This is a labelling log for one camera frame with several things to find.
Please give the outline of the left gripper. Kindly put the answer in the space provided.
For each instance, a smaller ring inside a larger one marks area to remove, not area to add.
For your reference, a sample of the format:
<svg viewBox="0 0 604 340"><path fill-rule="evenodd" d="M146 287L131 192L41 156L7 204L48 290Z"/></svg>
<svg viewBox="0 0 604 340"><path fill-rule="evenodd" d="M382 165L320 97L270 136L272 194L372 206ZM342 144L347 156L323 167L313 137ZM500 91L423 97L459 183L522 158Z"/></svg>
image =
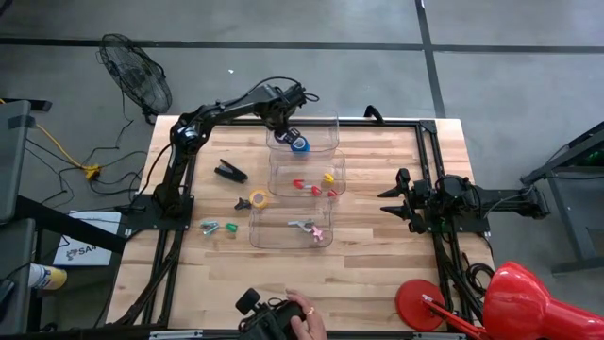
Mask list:
<svg viewBox="0 0 604 340"><path fill-rule="evenodd" d="M275 140L278 144L289 145L301 137L301 132L297 128L289 128L289 118L305 104L306 98L301 96L289 101L279 99L268 106L265 113L265 126L275 131Z"/></svg>

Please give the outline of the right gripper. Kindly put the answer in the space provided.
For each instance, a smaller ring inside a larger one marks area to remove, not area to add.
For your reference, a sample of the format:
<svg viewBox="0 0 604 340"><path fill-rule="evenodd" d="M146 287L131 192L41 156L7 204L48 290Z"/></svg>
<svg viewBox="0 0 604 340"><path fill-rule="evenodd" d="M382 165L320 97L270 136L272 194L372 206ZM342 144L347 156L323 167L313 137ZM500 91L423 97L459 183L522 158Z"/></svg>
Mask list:
<svg viewBox="0 0 604 340"><path fill-rule="evenodd" d="M385 206L383 212L400 217L408 222L411 233L422 234L426 232L427 222L440 223L443 219L443 201L436 189L425 180L417 180L410 191L411 176L407 168L399 168L395 175L395 187L378 194L380 198L407 196L410 194L410 206L403 203L401 206Z"/></svg>

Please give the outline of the black stapler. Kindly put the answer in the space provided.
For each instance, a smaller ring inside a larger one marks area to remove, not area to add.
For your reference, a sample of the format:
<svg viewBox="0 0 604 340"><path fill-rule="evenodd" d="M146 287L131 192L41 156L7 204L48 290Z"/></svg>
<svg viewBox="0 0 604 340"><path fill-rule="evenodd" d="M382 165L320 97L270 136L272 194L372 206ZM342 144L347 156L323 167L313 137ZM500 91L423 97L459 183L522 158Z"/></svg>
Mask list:
<svg viewBox="0 0 604 340"><path fill-rule="evenodd" d="M248 180L248 175L245 172L223 159L220 159L220 164L214 168L214 173L241 184Z"/></svg>

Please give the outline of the clear plastic bin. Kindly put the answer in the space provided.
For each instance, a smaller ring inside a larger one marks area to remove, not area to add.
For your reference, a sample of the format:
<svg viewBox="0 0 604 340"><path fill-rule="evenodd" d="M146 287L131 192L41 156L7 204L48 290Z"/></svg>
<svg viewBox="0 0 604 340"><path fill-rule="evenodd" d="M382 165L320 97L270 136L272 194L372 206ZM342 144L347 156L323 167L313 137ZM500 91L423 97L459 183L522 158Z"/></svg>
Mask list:
<svg viewBox="0 0 604 340"><path fill-rule="evenodd" d="M329 190L335 190L342 195L347 188L345 155L338 149L324 152L294 152L272 151L269 157L270 175L268 189L276 196L286 197L328 197ZM324 182L324 174L331 174L333 184ZM295 179L303 179L305 187L294 187ZM322 190L320 196L313 196L311 187L317 186Z"/></svg>
<svg viewBox="0 0 604 340"><path fill-rule="evenodd" d="M249 242L253 247L266 249L328 247L333 240L332 207L327 198L272 197L265 209L252 209ZM311 232L287 225L289 221L307 219L312 219L323 232L323 241L315 242Z"/></svg>
<svg viewBox="0 0 604 340"><path fill-rule="evenodd" d="M339 145L339 115L336 111L324 111L319 116L297 116L289 119L290 127L297 128L310 144L309 152L324 152ZM270 149L290 151L289 144L278 144L273 131L266 132L266 145Z"/></svg>

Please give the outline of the red desk lamp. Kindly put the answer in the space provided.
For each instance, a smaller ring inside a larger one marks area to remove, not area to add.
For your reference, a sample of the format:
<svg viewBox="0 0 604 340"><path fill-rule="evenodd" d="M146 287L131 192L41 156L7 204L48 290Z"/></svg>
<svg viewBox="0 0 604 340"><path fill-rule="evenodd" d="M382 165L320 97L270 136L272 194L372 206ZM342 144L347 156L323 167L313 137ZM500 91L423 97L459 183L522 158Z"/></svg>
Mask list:
<svg viewBox="0 0 604 340"><path fill-rule="evenodd" d="M604 316L563 303L524 266L506 262L490 280L478 326L452 314L439 288L408 280L395 295L399 318L420 332L447 323L472 340L604 340Z"/></svg>

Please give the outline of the person's hand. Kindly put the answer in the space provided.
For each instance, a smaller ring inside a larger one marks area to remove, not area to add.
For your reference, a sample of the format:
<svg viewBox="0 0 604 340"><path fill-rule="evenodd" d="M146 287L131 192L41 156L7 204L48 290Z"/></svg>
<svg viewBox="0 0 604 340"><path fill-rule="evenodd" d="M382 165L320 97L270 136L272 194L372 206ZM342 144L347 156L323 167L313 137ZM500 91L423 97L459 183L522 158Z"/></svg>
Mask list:
<svg viewBox="0 0 604 340"><path fill-rule="evenodd" d="M314 303L308 297L293 289L286 289L285 292L287 299L297 303L306 316L305 320L297 315L290 319L297 340L327 340L325 323Z"/></svg>

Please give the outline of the black floor fan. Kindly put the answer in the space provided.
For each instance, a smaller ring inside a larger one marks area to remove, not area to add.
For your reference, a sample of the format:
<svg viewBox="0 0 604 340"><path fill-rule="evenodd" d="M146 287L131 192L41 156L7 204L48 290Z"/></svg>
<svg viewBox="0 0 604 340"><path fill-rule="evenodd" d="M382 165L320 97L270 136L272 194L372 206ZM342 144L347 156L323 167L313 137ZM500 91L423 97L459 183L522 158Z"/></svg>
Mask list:
<svg viewBox="0 0 604 340"><path fill-rule="evenodd" d="M154 126L156 117L173 103L164 68L119 33L102 36L98 56L121 92L141 109L145 122Z"/></svg>

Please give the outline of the white printed sheet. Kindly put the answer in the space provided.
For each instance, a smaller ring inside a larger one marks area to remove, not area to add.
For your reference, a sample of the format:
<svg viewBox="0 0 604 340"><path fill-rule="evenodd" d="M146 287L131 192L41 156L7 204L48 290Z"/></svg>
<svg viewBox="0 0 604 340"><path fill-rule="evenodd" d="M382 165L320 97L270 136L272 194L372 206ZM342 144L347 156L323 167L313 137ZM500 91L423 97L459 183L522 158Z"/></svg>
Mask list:
<svg viewBox="0 0 604 340"><path fill-rule="evenodd" d="M71 211L69 215L112 234L118 232L119 223L122 221L122 215L119 212ZM110 258L109 250L62 235L53 266L107 266Z"/></svg>

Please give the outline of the black rig leg beam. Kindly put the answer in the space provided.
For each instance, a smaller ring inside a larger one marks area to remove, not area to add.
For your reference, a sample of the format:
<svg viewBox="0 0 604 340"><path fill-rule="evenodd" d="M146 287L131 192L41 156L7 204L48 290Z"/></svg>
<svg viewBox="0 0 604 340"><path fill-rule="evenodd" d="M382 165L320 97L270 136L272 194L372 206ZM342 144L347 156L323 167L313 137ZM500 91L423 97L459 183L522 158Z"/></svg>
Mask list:
<svg viewBox="0 0 604 340"><path fill-rule="evenodd" d="M16 219L33 219L43 230L69 236L77 241L97 246L113 253L122 254L126 238L99 229L85 221L43 206L24 196L18 195L14 211Z"/></svg>

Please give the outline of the yellow white spray can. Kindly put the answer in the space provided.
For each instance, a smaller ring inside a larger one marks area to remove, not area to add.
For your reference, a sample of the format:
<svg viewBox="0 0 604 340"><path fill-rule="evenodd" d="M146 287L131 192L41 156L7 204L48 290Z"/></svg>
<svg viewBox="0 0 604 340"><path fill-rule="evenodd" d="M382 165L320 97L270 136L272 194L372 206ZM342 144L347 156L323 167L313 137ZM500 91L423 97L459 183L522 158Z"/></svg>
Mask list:
<svg viewBox="0 0 604 340"><path fill-rule="evenodd" d="M67 272L54 266L32 263L28 286L39 290L58 290L67 281Z"/></svg>

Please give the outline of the grey plastic case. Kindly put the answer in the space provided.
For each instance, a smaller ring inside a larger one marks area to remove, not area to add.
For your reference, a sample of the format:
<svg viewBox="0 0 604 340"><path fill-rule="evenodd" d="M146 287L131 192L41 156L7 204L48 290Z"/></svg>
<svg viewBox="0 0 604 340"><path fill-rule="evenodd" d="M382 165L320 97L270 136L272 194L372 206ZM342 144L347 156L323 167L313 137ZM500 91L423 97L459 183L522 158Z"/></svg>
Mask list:
<svg viewBox="0 0 604 340"><path fill-rule="evenodd" d="M0 104L0 225L15 212L27 131L32 123L27 101Z"/></svg>
<svg viewBox="0 0 604 340"><path fill-rule="evenodd" d="M0 297L2 280L13 283L0 302L0 336L23 333L27 328L30 288L29 263L34 250L35 221L23 219L0 226Z"/></svg>

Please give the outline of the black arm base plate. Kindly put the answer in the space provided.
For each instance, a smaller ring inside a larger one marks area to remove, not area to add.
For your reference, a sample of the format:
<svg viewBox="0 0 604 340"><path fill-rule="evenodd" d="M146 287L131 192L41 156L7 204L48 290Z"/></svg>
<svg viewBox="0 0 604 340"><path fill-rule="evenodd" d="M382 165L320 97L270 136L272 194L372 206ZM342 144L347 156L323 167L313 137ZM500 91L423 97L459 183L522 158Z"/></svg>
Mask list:
<svg viewBox="0 0 604 340"><path fill-rule="evenodd" d="M444 213L436 212L435 210L425 210L425 218L430 232L484 233L491 230L488 220L478 218L478 215L474 212Z"/></svg>
<svg viewBox="0 0 604 340"><path fill-rule="evenodd" d="M131 230L186 230L193 215L193 195L183 195L175 203L160 203L154 195L141 195L125 212Z"/></svg>

